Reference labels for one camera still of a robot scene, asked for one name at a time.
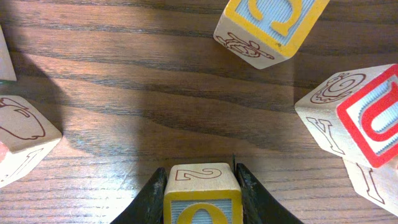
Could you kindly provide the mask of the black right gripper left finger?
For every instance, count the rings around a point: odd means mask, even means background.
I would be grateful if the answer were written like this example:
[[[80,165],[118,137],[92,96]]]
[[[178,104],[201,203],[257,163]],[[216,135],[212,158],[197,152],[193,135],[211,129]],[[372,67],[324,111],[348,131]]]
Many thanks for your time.
[[[158,168],[127,208],[111,224],[160,224],[167,173]]]

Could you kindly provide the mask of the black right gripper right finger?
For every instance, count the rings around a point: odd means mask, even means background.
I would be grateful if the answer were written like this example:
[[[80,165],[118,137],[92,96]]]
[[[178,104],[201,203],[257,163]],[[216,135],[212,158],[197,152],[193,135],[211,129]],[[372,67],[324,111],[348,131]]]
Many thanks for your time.
[[[241,187],[244,224],[303,224],[282,206],[233,154],[233,172]]]

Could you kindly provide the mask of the yellow o block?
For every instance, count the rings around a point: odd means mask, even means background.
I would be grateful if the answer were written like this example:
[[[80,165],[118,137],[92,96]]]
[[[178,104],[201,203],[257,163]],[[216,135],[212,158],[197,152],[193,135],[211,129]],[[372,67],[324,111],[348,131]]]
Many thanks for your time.
[[[170,170],[164,223],[243,223],[242,192],[229,164],[180,164]]]
[[[256,69],[293,57],[329,0],[230,0],[214,39]]]

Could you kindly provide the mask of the red E block lower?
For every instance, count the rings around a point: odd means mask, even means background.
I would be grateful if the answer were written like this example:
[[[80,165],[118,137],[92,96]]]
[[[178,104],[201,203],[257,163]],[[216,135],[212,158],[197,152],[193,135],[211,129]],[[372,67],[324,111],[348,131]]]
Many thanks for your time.
[[[397,216],[397,157],[379,168],[343,162],[355,192]]]

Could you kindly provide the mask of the red U block lower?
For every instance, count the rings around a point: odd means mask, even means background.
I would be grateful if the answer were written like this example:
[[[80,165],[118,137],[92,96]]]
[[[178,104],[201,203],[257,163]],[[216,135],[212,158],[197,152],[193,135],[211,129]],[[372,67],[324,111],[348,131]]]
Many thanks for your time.
[[[295,110],[321,149],[378,168],[397,156],[397,65],[340,72]]]

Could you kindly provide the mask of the red A block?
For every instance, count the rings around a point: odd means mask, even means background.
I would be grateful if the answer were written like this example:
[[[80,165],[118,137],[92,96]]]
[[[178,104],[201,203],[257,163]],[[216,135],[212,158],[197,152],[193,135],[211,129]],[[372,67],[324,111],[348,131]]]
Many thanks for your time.
[[[20,96],[1,97],[1,187],[33,170],[62,133]]]

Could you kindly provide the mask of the wooden block green edge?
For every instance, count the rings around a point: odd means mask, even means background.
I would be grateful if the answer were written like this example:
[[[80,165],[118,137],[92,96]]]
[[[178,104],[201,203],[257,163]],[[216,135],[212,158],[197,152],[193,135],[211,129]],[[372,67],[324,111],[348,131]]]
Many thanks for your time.
[[[17,80],[2,29],[0,29],[0,76],[1,80]]]

